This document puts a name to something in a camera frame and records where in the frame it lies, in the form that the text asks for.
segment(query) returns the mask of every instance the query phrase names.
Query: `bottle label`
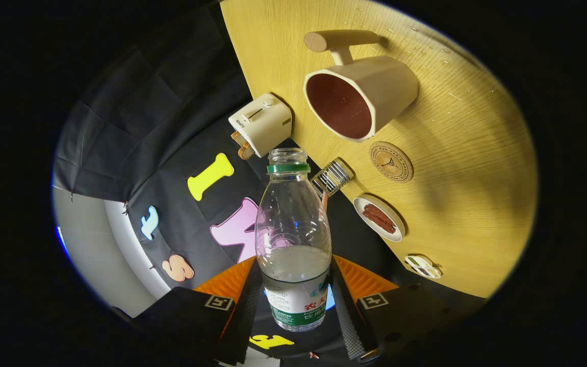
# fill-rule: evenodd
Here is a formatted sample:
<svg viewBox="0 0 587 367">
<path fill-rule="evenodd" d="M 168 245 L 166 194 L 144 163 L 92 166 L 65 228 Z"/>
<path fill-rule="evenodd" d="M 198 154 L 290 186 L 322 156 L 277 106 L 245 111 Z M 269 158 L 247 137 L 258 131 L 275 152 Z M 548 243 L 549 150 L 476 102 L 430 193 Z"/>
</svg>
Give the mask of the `bottle label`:
<svg viewBox="0 0 587 367">
<path fill-rule="evenodd" d="M 322 318 L 328 299 L 328 271 L 300 283 L 287 283 L 265 275 L 264 289 L 275 319 L 298 327 Z"/>
</svg>

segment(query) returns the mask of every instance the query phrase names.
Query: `green bottle cap ring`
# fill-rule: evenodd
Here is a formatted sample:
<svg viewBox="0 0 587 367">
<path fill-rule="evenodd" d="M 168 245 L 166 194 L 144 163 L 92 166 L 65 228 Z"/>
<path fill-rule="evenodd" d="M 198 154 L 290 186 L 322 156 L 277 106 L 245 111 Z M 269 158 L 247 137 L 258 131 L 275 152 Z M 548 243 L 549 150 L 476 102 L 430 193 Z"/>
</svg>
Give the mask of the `green bottle cap ring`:
<svg viewBox="0 0 587 367">
<path fill-rule="evenodd" d="M 266 170 L 269 174 L 282 172 L 309 172 L 309 165 L 307 163 L 288 164 L 288 165 L 268 165 Z"/>
</svg>

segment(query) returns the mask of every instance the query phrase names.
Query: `plastic water bottle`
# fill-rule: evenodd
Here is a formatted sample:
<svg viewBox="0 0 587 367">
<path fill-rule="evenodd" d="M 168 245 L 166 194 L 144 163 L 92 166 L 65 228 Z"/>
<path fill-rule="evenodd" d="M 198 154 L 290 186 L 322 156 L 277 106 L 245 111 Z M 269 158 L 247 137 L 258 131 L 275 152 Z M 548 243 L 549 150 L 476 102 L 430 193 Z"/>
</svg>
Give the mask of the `plastic water bottle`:
<svg viewBox="0 0 587 367">
<path fill-rule="evenodd" d="M 323 322 L 332 256 L 328 218 L 307 179 L 303 149 L 273 149 L 259 203 L 255 253 L 275 322 L 312 330 Z"/>
</svg>

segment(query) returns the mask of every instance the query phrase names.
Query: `mug handle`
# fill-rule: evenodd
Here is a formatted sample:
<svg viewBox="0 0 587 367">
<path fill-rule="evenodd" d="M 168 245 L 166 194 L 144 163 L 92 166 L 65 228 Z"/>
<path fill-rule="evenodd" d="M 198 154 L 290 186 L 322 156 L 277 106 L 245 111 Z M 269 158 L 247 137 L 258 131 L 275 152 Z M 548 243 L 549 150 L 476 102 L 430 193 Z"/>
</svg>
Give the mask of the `mug handle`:
<svg viewBox="0 0 587 367">
<path fill-rule="evenodd" d="M 316 31 L 305 35 L 303 42 L 314 52 L 330 51 L 336 65 L 352 64 L 350 46 L 377 43 L 380 36 L 372 31 L 332 30 Z"/>
</svg>

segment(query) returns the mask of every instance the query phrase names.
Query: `foam letter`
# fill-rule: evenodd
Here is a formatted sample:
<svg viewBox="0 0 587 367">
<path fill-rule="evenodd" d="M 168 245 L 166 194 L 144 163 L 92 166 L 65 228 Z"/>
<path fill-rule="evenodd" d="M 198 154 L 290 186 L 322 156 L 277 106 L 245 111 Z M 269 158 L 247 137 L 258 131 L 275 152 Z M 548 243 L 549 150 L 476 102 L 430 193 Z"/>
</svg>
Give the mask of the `foam letter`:
<svg viewBox="0 0 587 367">
<path fill-rule="evenodd" d="M 269 339 L 269 337 L 266 335 L 256 335 L 254 337 L 250 337 L 249 341 L 263 349 L 277 346 L 293 346 L 294 344 L 291 340 L 284 339 L 279 335 L 274 335 L 271 339 Z"/>
<path fill-rule="evenodd" d="M 158 212 L 155 210 L 155 207 L 149 207 L 149 219 L 142 217 L 142 228 L 141 231 L 146 235 L 146 238 L 153 240 L 153 236 L 151 233 L 158 227 Z"/>
<path fill-rule="evenodd" d="M 179 255 L 171 255 L 169 261 L 163 261 L 163 269 L 175 281 L 184 281 L 194 277 L 194 269 Z"/>
<path fill-rule="evenodd" d="M 237 264 L 255 256 L 255 230 L 247 230 L 255 224 L 257 211 L 257 205 L 253 200 L 244 198 L 242 206 L 230 218 L 219 225 L 210 227 L 212 237 L 221 246 L 243 244 Z"/>
<path fill-rule="evenodd" d="M 203 191 L 207 190 L 221 177 L 231 176 L 234 172 L 235 169 L 230 164 L 228 157 L 223 153 L 219 153 L 214 163 L 203 170 L 201 174 L 187 179 L 187 187 L 196 201 L 200 201 L 203 198 Z"/>
</svg>

